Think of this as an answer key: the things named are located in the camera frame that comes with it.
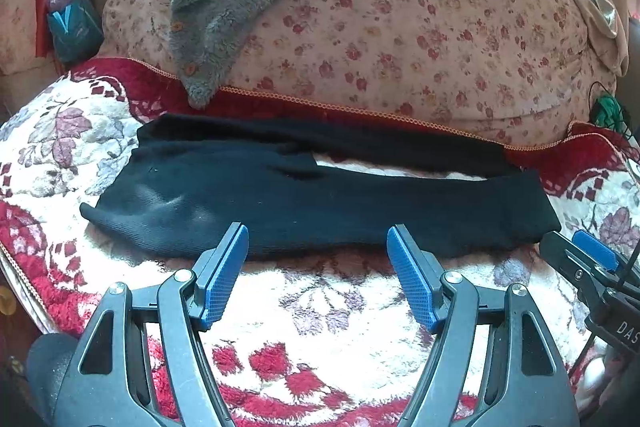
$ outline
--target wall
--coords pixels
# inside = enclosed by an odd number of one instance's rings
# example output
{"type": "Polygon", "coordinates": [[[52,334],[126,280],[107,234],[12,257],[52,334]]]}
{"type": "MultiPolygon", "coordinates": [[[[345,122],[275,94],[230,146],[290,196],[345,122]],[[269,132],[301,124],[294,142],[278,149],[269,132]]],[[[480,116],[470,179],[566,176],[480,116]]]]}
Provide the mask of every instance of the wall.
{"type": "Polygon", "coordinates": [[[633,131],[640,126],[640,24],[629,23],[629,69],[618,79],[616,98],[631,115],[633,131]]]}
{"type": "Polygon", "coordinates": [[[0,76],[0,106],[9,115],[15,114],[58,77],[53,62],[33,70],[0,76]]]}

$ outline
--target pink floral fabric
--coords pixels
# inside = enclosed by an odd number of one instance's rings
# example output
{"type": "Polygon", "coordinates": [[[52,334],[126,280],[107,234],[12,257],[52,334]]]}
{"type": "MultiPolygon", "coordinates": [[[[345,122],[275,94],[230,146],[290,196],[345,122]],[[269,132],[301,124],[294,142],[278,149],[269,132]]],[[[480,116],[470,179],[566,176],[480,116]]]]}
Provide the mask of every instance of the pink floral fabric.
{"type": "MultiPolygon", "coordinates": [[[[260,112],[259,100],[244,96],[260,112]]],[[[188,266],[180,259],[132,264],[127,259],[137,257],[134,250],[79,214],[79,205],[95,205],[127,164],[140,126],[186,107],[177,80],[130,60],[95,59],[61,77],[0,128],[0,267],[44,331],[79,335],[111,283],[154,285],[188,266]]],[[[535,165],[564,235],[586,229],[629,256],[640,238],[639,186],[626,168],[626,150],[601,133],[574,125],[572,137],[546,156],[566,159],[561,169],[544,167],[552,160],[535,165]]],[[[318,161],[372,175],[443,182],[465,177],[318,161]]],[[[460,208],[460,219],[465,215],[460,208]]],[[[444,264],[478,285],[526,285],[562,359],[574,363],[589,336],[586,309],[536,246],[444,264]]],[[[475,406],[487,334],[487,327],[478,328],[459,416],[475,406]]],[[[160,404],[175,416],[159,330],[150,328],[150,336],[160,404]]],[[[396,425],[433,345],[386,255],[360,248],[247,263],[222,320],[202,341],[223,397],[244,427],[396,425]]]]}
{"type": "MultiPolygon", "coordinates": [[[[109,0],[102,54],[174,71],[168,0],[109,0]]],[[[573,0],[279,0],[228,83],[393,112],[513,144],[587,120],[615,77],[573,0]]]]}
{"type": "Polygon", "coordinates": [[[36,1],[2,0],[0,3],[0,73],[38,68],[52,61],[36,55],[36,1]]]}

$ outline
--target black cable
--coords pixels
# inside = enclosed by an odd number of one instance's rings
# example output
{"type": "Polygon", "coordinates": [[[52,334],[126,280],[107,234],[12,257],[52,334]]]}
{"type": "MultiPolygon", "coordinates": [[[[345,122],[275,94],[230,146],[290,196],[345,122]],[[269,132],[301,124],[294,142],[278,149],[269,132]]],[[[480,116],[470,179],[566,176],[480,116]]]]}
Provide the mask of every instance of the black cable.
{"type": "Polygon", "coordinates": [[[582,348],[580,355],[578,355],[578,358],[575,359],[574,365],[572,365],[571,369],[569,369],[569,380],[571,380],[571,377],[574,375],[575,371],[578,369],[578,367],[580,367],[580,364],[584,360],[584,357],[587,356],[587,352],[591,349],[591,346],[593,346],[593,343],[595,342],[595,340],[596,340],[596,334],[591,333],[591,336],[589,337],[589,340],[587,340],[587,343],[584,344],[584,347],[582,348]]]}
{"type": "Polygon", "coordinates": [[[632,136],[633,133],[631,132],[631,129],[629,129],[629,126],[626,124],[626,120],[625,120],[625,110],[622,105],[620,104],[620,102],[618,102],[618,99],[616,99],[616,97],[610,92],[609,89],[607,89],[604,84],[598,80],[596,80],[595,82],[593,82],[591,84],[591,86],[589,87],[589,94],[587,95],[587,104],[589,107],[589,112],[590,112],[590,120],[591,120],[591,109],[593,108],[593,104],[591,103],[591,93],[593,92],[593,86],[595,86],[596,84],[598,84],[611,98],[613,98],[616,103],[618,104],[618,119],[621,122],[625,123],[626,126],[626,133],[621,133],[623,137],[625,137],[626,140],[629,140],[632,136]]]}
{"type": "Polygon", "coordinates": [[[634,248],[631,257],[629,257],[629,260],[626,263],[625,270],[622,273],[622,276],[620,276],[620,278],[618,279],[618,284],[616,284],[616,291],[622,290],[623,286],[625,285],[626,278],[629,277],[629,274],[634,269],[634,265],[636,264],[638,255],[640,255],[640,241],[636,243],[636,247],[634,248]]]}

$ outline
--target red flower pattern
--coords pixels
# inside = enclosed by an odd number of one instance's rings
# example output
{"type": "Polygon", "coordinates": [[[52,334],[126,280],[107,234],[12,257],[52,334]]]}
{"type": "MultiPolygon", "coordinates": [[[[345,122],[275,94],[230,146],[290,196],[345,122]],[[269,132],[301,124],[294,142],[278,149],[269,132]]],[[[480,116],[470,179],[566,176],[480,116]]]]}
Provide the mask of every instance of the red flower pattern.
{"type": "MultiPolygon", "coordinates": [[[[103,54],[173,71],[168,6],[109,0],[103,54]]],[[[408,104],[419,120],[514,144],[550,142],[572,115],[586,120],[596,80],[614,85],[573,0],[279,0],[256,21],[228,77],[233,86],[325,103],[387,112],[408,104]],[[447,39],[434,42],[433,30],[447,39]],[[381,55],[393,55],[393,65],[381,55]],[[459,91],[468,105],[456,102],[459,91]]]]}

